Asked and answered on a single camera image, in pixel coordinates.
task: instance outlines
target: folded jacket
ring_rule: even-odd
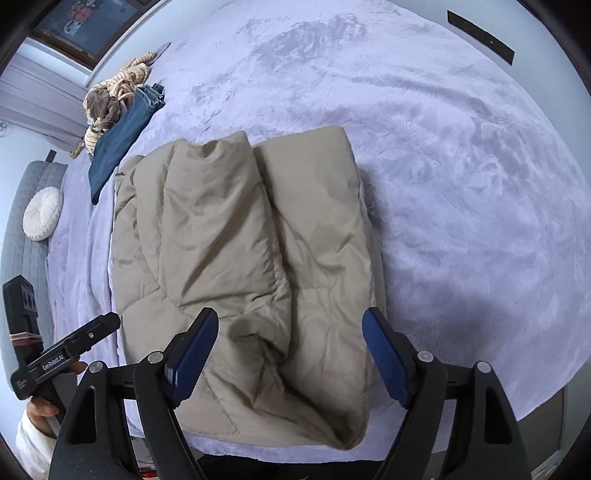
[[[262,446],[349,449],[372,365],[365,309],[381,258],[342,128],[251,147],[244,132],[163,145],[116,175],[113,294],[128,362],[203,307],[220,320],[185,432]]]

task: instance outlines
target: blue gripper pad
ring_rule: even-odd
[[[414,363],[414,350],[410,341],[392,327],[376,307],[363,314],[363,337],[374,358],[376,367],[388,394],[408,408],[415,394],[417,370]]]
[[[218,330],[215,310],[203,309],[168,357],[164,376],[172,386],[168,399],[173,408],[177,408],[193,393],[216,342]]]

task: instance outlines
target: screw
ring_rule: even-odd
[[[88,370],[91,374],[97,374],[101,370],[103,370],[103,362],[92,362]]]
[[[163,358],[164,354],[162,352],[152,352],[148,355],[148,362],[151,364],[159,364]]]
[[[486,362],[478,362],[476,364],[478,370],[480,370],[484,374],[489,374],[492,371],[492,367],[487,364]]]
[[[426,350],[419,352],[417,357],[421,362],[425,362],[426,364],[433,362],[434,358],[433,354],[431,352],[427,352]]]

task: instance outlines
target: handheld device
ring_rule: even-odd
[[[8,330],[18,360],[18,369],[10,379],[12,389],[19,400],[37,395],[55,405],[59,410],[57,421],[61,424],[66,408],[53,380],[67,372],[81,354],[115,332],[121,320],[116,313],[101,315],[44,351],[33,286],[19,275],[3,285],[2,293]]]

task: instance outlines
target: white round cushion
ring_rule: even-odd
[[[35,194],[22,217],[22,229],[31,240],[48,238],[60,219],[63,198],[60,189],[45,187]]]

